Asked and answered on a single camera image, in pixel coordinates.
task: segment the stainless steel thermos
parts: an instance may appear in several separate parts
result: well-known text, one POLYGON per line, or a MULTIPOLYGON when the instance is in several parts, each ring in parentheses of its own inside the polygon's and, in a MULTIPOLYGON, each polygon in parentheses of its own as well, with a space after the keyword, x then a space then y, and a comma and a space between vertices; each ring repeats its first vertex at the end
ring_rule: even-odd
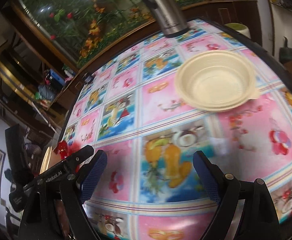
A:
POLYGON ((189 28, 182 10, 175 0, 142 0, 150 9, 167 38, 186 33, 189 28))

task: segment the metal screw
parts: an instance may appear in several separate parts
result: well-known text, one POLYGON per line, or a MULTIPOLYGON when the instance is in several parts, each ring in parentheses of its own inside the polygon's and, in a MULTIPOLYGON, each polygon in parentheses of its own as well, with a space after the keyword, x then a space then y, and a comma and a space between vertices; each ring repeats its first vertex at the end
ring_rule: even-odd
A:
POLYGON ((41 184, 43 184, 43 183, 44 183, 44 180, 43 180, 43 179, 38 179, 38 180, 37 180, 37 184, 38 184, 38 185, 41 185, 41 184))
POLYGON ((264 184, 264 181, 262 179, 257 179, 256 182, 259 184, 259 185, 263 185, 264 184))
POLYGON ((232 174, 230 174, 230 173, 227 173, 227 174, 225 174, 225 178, 229 179, 229 180, 232 180, 234 178, 234 176, 232 174))
POLYGON ((68 180, 73 180, 73 179, 75 179, 76 178, 76 175, 75 174, 69 174, 68 176, 67 176, 67 179, 68 180))

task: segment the white plastic bowl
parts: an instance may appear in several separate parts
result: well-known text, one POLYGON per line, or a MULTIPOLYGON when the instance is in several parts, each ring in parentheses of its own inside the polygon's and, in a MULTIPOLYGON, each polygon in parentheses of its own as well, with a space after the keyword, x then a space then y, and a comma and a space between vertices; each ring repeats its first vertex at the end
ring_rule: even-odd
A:
POLYGON ((259 97, 252 63, 230 51, 200 53, 178 69, 177 93, 189 105, 225 111, 259 97))

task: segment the bucket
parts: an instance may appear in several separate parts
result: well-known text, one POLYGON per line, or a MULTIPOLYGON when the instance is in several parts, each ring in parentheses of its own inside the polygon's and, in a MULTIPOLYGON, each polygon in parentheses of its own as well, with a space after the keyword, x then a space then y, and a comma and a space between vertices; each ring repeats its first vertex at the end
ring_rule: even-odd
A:
POLYGON ((245 35, 249 39, 251 38, 250 30, 247 26, 240 24, 240 23, 227 23, 225 26, 232 28, 233 30, 236 30, 237 32, 245 35))

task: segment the table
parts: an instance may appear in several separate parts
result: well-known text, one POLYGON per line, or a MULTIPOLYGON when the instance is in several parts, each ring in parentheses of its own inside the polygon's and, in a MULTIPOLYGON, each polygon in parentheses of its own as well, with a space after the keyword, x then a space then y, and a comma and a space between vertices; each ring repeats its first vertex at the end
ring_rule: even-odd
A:
POLYGON ((89 144, 107 153, 107 167, 84 209, 92 225, 113 239, 200 238, 216 204, 193 168, 197 150, 237 179, 264 179, 279 221, 292 215, 292 94, 239 41, 199 19, 189 25, 183 36, 159 33, 100 68, 69 117, 63 139, 72 150, 89 144), (178 67, 217 49, 254 64, 258 99, 212 113, 179 98, 178 67))

